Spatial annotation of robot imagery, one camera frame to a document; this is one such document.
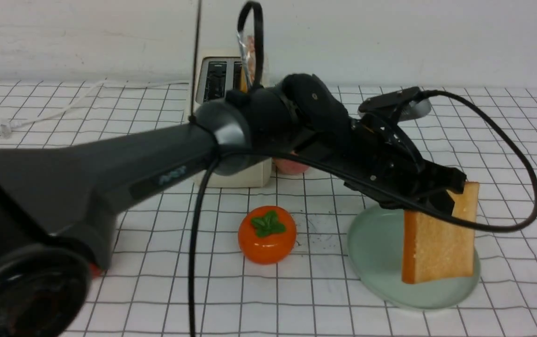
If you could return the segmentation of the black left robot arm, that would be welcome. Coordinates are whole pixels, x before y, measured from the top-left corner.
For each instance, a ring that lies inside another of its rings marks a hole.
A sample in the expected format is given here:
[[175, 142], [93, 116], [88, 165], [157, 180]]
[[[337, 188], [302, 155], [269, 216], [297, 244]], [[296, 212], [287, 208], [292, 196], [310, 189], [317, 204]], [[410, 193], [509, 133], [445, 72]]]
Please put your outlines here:
[[112, 260], [117, 216], [201, 171], [296, 153], [389, 209], [450, 215], [466, 175], [422, 158], [397, 117], [360, 121], [315, 75], [228, 92], [191, 122], [73, 147], [0, 149], [0, 337], [57, 337]]

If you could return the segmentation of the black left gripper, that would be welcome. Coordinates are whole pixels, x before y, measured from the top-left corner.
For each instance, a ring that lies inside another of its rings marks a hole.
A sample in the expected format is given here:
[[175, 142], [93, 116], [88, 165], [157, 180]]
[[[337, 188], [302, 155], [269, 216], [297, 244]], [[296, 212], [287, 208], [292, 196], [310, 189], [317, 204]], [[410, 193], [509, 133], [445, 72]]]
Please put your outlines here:
[[388, 119], [370, 117], [368, 123], [347, 117], [346, 167], [352, 179], [344, 185], [375, 201], [384, 209], [433, 209], [451, 216], [463, 194], [466, 174], [455, 167], [425, 160], [407, 134]]

